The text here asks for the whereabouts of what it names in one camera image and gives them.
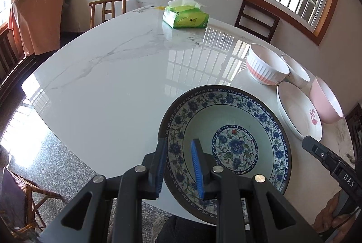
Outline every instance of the blue floral plate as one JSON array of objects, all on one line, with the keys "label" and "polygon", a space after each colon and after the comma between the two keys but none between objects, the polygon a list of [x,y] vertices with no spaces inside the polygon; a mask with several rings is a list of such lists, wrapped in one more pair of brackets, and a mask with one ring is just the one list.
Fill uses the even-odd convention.
[{"label": "blue floral plate", "polygon": [[[165,182],[192,215],[216,224],[216,201],[202,201],[195,183],[191,141],[235,174],[263,174],[281,192],[291,173],[288,139],[276,116],[254,96],[222,86],[202,86],[184,93],[167,110],[159,137],[168,141]],[[247,208],[244,202],[244,216]]]}]

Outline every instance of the green leaf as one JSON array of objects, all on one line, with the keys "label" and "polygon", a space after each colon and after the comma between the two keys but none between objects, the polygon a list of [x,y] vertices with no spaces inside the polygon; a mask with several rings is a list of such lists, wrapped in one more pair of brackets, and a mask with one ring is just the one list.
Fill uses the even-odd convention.
[{"label": "green leaf", "polygon": [[227,160],[227,159],[232,159],[232,153],[226,153],[223,157],[224,160]]}]

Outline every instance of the human hand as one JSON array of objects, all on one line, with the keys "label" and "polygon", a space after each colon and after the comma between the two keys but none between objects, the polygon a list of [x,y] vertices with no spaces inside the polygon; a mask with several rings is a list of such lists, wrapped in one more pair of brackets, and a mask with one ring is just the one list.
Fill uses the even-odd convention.
[{"label": "human hand", "polygon": [[[331,227],[335,228],[345,220],[349,218],[349,214],[339,215],[333,219],[332,214],[337,208],[338,198],[340,192],[335,194],[332,199],[327,202],[325,208],[321,210],[321,212],[317,215],[312,228],[317,233],[322,233],[324,231],[329,230]],[[332,243],[339,243],[345,237],[349,229],[352,227],[355,221],[355,215],[345,224],[338,228],[339,233],[336,237],[334,237]]]}]

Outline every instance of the green tissue package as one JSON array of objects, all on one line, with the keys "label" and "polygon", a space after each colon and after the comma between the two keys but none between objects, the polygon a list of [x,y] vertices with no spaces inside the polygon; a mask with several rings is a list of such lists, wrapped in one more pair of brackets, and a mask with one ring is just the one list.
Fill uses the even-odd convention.
[{"label": "green tissue package", "polygon": [[205,28],[209,15],[200,10],[201,6],[194,0],[170,1],[163,13],[163,20],[173,28]]}]

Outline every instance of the table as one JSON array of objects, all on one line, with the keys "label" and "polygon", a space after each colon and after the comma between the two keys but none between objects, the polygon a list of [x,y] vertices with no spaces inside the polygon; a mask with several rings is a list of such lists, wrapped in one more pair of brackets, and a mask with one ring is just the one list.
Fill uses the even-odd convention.
[{"label": "table", "polygon": [[[40,117],[80,160],[109,178],[155,150],[162,117],[179,95],[205,84],[243,89],[264,102],[283,125],[292,155],[285,197],[313,223],[339,191],[338,183],[303,150],[283,121],[276,86],[253,80],[244,60],[250,43],[283,52],[215,19],[206,30],[172,29],[162,14],[153,6],[123,14],[52,55],[22,85]],[[310,85],[303,89],[306,94]],[[324,124],[321,142],[347,162],[346,154],[353,156],[345,119]],[[146,202],[199,221],[178,204],[165,183],[160,198]]]}]

